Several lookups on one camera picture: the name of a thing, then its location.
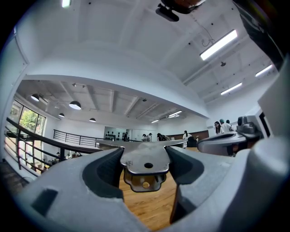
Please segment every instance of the handrail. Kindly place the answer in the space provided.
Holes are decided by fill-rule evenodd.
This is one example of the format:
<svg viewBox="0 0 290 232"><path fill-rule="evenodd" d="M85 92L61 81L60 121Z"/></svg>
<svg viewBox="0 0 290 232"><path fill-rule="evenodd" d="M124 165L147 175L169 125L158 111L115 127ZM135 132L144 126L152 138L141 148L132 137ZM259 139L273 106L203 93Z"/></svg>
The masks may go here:
<svg viewBox="0 0 290 232"><path fill-rule="evenodd" d="M69 134L69 135L76 135L76 134L71 134L71 133L67 133L67 132L64 132L64 131L60 131L60 130L54 130L54 131L62 132L62 133ZM76 136L86 137L86 138L91 138L91 139L97 139L97 140L106 140L104 138L89 137L89 136L84 136L84 135L76 135Z"/></svg>
<svg viewBox="0 0 290 232"><path fill-rule="evenodd" d="M104 138L89 137L89 136L84 136L84 135L76 135L76 134L71 134L64 131L60 131L60 130L54 130L53 138L60 141L64 141L64 142L70 142L74 144L94 146L94 147L97 146L97 142L95 140L103 140L103 141L110 140L110 139L104 139ZM128 140L128 141L142 142L138 140Z"/></svg>
<svg viewBox="0 0 290 232"><path fill-rule="evenodd" d="M9 139L15 146L17 146L17 144L15 143L15 142L13 142L8 136L6 137L7 139ZM37 158L37 157L35 157L34 155L32 155L32 154L30 154L29 152L27 152L27 151L25 151L24 149L22 149L21 147L19 147L19 149L21 149L22 151L24 151L26 154L28 154L28 155L30 155L31 157L33 157L34 159L36 159L36 160L38 160L38 161L40 161L40 162L42 162L42 163L44 163L45 165L47 165L47 166L51 166L51 164L49 164L49 163L47 163L47 162L45 162L44 160L41 160L41 159L39 159L39 158Z"/></svg>
<svg viewBox="0 0 290 232"><path fill-rule="evenodd" d="M60 143L57 142L55 140L43 137L41 135L37 135L27 129L25 129L24 127L20 126L19 124L17 124L16 122L12 121L10 118L7 118L7 121L12 124L13 126L15 126L17 129L23 131L25 134L28 134L44 143L47 143L49 145L52 146L56 146L56 147L60 147L60 148L64 148L66 150L71 150L71 151L76 151L76 152L81 152L81 153L86 153L86 154L90 154L90 153L94 153L97 151L101 151L100 149L92 149L92 148L86 148L86 147L75 147L75 146L71 146L71 145L67 145L64 143Z"/></svg>
<svg viewBox="0 0 290 232"><path fill-rule="evenodd" d="M6 135L6 137L11 141L11 142L13 142L10 138L9 138L9 136L7 135L7 133L5 133L5 135ZM26 143L26 144L28 144L29 146L31 146L31 147L33 147L33 148L35 148L36 150L39 150L40 152L43 152L43 153L45 153L45 154L47 154L47 155L50 155L50 156L52 156L52 157L54 157L54 158L57 158L57 159L59 159L59 157L58 156L56 156L56 155L53 155L53 154L51 154L51 153L49 153L49 152L47 152L47 151L44 151L44 150L41 150L40 148L38 148L38 147L35 147L35 146L33 146L33 145L31 145L31 144L29 144L28 142L26 142L25 140L23 140L23 139L21 139L21 138L19 138L21 141L23 141L24 143Z"/></svg>
<svg viewBox="0 0 290 232"><path fill-rule="evenodd" d="M49 155L49 156L51 156L53 158L56 158L59 161L66 160L65 159L65 154L64 154L65 150L71 150L71 151L82 152L82 153L87 153L87 154L101 151L100 149L92 149L92 148L86 148L86 147L75 147L75 146L72 146L72 145L67 145L67 144L64 144L64 143L60 143L58 141L55 141L55 140L52 140L52 139L48 139L48 138L43 137L41 135L35 134L35 133L27 130L26 128L20 126L19 124L15 123L10 118L7 118L7 121L12 126L14 126L17 129L17 132L16 133L12 132L8 128L8 126L5 127L5 137L12 144L14 144L15 147L16 147L16 149L12 148L10 146L11 143L9 143L7 140L5 140L5 145L7 146L7 148L9 148L9 152L7 150L6 151L18 163L19 170L21 170L21 167L24 167L26 170L29 170L29 172L31 172L31 173L34 172L33 175L35 175L35 176L38 176L38 174L35 172L36 170L39 170L41 172L43 171L41 167L36 166L35 160L39 161L40 163L42 163L44 165L48 165L48 166L52 166L53 165L53 161L52 161L52 163L49 163L49 162L46 162L45 160L42 160L42 157L39 158L39 157L35 156L34 155L34 151L35 151L34 149L42 152L43 154L47 154L47 155ZM34 146L34 141L35 140L39 140L39 141L44 142L46 144L49 144L49 145L52 145L52 146L60 148L60 155L57 156L57 155L51 154L51 153L49 153L47 151L44 151L44 150ZM25 145L24 149L19 145L19 142L24 142L24 145ZM27 145L32 147L32 154L26 151ZM22 157L22 154L20 153L20 151L24 152L25 157ZM27 155L32 157L32 162L29 161Z"/></svg>
<svg viewBox="0 0 290 232"><path fill-rule="evenodd" d="M12 154L10 154L10 152L6 149L6 147L4 147L4 149L5 149L5 151L7 152L7 154L12 158L12 159L14 159L16 162L17 162L17 159L12 155ZM28 172L30 172L32 175L34 175L34 176L36 176L36 177L38 177L38 175L36 174L36 172L35 171L31 171L31 169L30 168L28 168L26 165L24 165L23 163L20 163L20 166L21 167L24 167Z"/></svg>

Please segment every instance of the black railing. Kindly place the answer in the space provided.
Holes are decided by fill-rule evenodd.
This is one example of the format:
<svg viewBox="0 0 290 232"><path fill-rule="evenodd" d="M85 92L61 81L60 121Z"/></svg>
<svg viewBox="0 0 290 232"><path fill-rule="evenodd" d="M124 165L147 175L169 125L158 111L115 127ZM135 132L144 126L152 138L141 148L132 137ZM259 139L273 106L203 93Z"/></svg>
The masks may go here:
<svg viewBox="0 0 290 232"><path fill-rule="evenodd" d="M65 143L69 142L69 143L74 143L77 145L86 145L86 146L94 146L94 147L97 147L97 144L99 142L97 140L103 140L103 141L112 140L112 139L96 138L96 137L89 137L89 136L83 136L83 135L75 135L75 134L63 132L60 130L54 130L53 138L59 141L65 142Z"/></svg>
<svg viewBox="0 0 290 232"><path fill-rule="evenodd" d="M75 146L63 144L63 143L57 142L55 140L43 137L41 135L37 135L37 134L25 129L24 127L20 126L19 124L15 123L10 118L7 118L7 121L9 122L10 125L13 126L14 129L16 128L17 132L12 132L11 129L9 129L7 126L5 127L6 128L5 136L7 138L7 140L5 140L5 145L6 145L5 150L13 159L16 158L16 160L18 162L19 169L21 169L21 167L25 167L29 164L33 171L36 171L36 170L42 171L42 169L40 167L36 166L35 160L37 160L40 163L47 165L47 166L52 166L54 164L54 163L47 162L47 161L35 156L35 150L38 150L38 151L42 152L43 154L46 154L46 155L49 155L49 156L55 158L56 162L63 161L66 159L65 155L64 155L65 150L70 150L70 151L74 151L74 152L78 152L78 153L85 153L85 154L91 154L94 152L101 151L100 149L75 147ZM40 149L39 147L35 146L35 141L41 141L41 142L44 142L46 144L60 148L60 155L59 156L54 155L54 154L51 154L50 152L47 152L47 151ZM20 142L24 142L24 149L20 147L20 145L19 145ZM27 152L27 149L26 149L27 145L32 147L32 153ZM20 155L20 151L24 152L24 157L22 157ZM27 155L33 158L32 159L33 162L28 161Z"/></svg>

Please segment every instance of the window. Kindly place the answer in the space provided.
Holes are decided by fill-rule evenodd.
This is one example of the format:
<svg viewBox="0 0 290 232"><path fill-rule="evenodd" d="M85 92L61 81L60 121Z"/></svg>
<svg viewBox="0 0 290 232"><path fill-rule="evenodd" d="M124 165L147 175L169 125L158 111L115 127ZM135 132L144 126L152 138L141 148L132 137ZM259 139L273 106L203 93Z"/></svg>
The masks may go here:
<svg viewBox="0 0 290 232"><path fill-rule="evenodd" d="M8 116L12 121L19 123L19 119L21 116L21 112L23 109L23 105L21 105L19 102L14 101L13 105L11 107L10 110L10 115ZM9 128L9 130L11 130L12 132L16 133L17 132L17 128L15 128L14 126L12 126L10 123L7 124L7 127Z"/></svg>
<svg viewBox="0 0 290 232"><path fill-rule="evenodd" d="M44 130L44 123L45 123L45 117L39 115L37 119L36 129L35 129L36 134L42 135L42 132Z"/></svg>
<svg viewBox="0 0 290 232"><path fill-rule="evenodd" d="M38 114L34 111L24 107L20 117L19 125L25 129L35 132Z"/></svg>
<svg viewBox="0 0 290 232"><path fill-rule="evenodd" d="M9 118L35 134L42 135L43 133L46 118L23 106L18 101L13 102ZM17 129L10 123L7 124L7 127L12 132L17 133Z"/></svg>

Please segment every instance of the fluorescent light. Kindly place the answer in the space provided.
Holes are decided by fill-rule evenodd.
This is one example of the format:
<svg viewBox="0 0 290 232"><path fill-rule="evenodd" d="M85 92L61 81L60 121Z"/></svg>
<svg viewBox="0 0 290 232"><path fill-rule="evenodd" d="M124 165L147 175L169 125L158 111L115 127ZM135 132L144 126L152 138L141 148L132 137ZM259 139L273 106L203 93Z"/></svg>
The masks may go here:
<svg viewBox="0 0 290 232"><path fill-rule="evenodd" d="M224 37L219 39L212 46L210 46L208 49L206 49L204 52L202 52L200 54L201 59L206 60L211 55L216 53L219 49L226 46L229 42L231 42L236 37L237 37L237 31L236 30L230 31L228 34L226 34Z"/></svg>
<svg viewBox="0 0 290 232"><path fill-rule="evenodd" d="M272 68L273 64L270 64L268 67L264 68L262 71L257 72L255 77L260 76L262 73L268 71L270 68Z"/></svg>
<svg viewBox="0 0 290 232"><path fill-rule="evenodd" d="M69 7L71 4L71 0L63 0L62 7L66 8Z"/></svg>
<svg viewBox="0 0 290 232"><path fill-rule="evenodd" d="M173 116L173 115L179 114L179 113L181 113L181 112L182 112L182 111L178 111L178 112L176 112L176 113L174 113L174 114L169 115L168 117L171 117L171 116Z"/></svg>
<svg viewBox="0 0 290 232"><path fill-rule="evenodd" d="M242 85L242 83L239 83L239 84L235 85L234 87L231 87L231 88L229 88L228 90L226 90L226 91L224 91L224 92L221 92L221 95L224 95L225 93L230 92L230 91L232 91L233 89L236 89L236 88L240 87L241 85Z"/></svg>
<svg viewBox="0 0 290 232"><path fill-rule="evenodd" d="M172 116L170 116L168 118L177 118L177 117L179 117L179 115L172 115Z"/></svg>

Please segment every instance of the ceiling beam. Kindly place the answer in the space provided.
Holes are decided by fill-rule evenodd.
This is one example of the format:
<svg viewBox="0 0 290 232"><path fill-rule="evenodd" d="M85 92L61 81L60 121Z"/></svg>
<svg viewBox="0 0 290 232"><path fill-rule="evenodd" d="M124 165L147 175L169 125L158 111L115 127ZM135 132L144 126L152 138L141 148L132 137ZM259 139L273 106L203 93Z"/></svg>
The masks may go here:
<svg viewBox="0 0 290 232"><path fill-rule="evenodd" d="M200 78L202 75L210 73L217 65L220 65L221 61L229 58L230 56L236 54L240 50L242 50L246 45L251 42L250 37L246 34L240 40L232 43L223 52L216 56L211 61L205 63L198 71L194 72L190 75L185 81L183 81L184 85L189 85L191 82L195 81L196 79Z"/></svg>
<svg viewBox="0 0 290 232"><path fill-rule="evenodd" d="M135 97L133 102L129 105L128 109L125 112L125 115L128 116L131 112L131 110L134 108L134 106L137 104L137 102L140 100L140 97Z"/></svg>
<svg viewBox="0 0 290 232"><path fill-rule="evenodd" d="M74 96L72 90L67 86L65 82L60 82L60 86L65 90L65 92L70 96L73 101L77 101L76 96Z"/></svg>
<svg viewBox="0 0 290 232"><path fill-rule="evenodd" d="M153 105L151 105L149 108L147 108L146 110L144 110L142 113L140 113L136 118L141 118L143 116L145 116L146 114L148 114L149 112L151 112L152 110L154 110L157 106L159 106L160 103L154 103Z"/></svg>
<svg viewBox="0 0 290 232"><path fill-rule="evenodd" d="M99 110L99 107L98 107L98 104L97 104L97 101L96 101L96 98L94 96L94 89L92 86L90 85L87 85L87 92L89 94L89 97L93 103L93 105L95 106L95 109L98 111Z"/></svg>
<svg viewBox="0 0 290 232"><path fill-rule="evenodd" d="M140 19L143 16L144 9L148 5L148 1L138 0L134 8L131 10L126 22L124 23L123 30L119 39L119 45L121 47L127 47L130 39L133 36L133 32L137 28Z"/></svg>
<svg viewBox="0 0 290 232"><path fill-rule="evenodd" d="M115 110L115 98L116 98L117 92L112 90L111 91L111 100L110 100L110 112L114 112Z"/></svg>

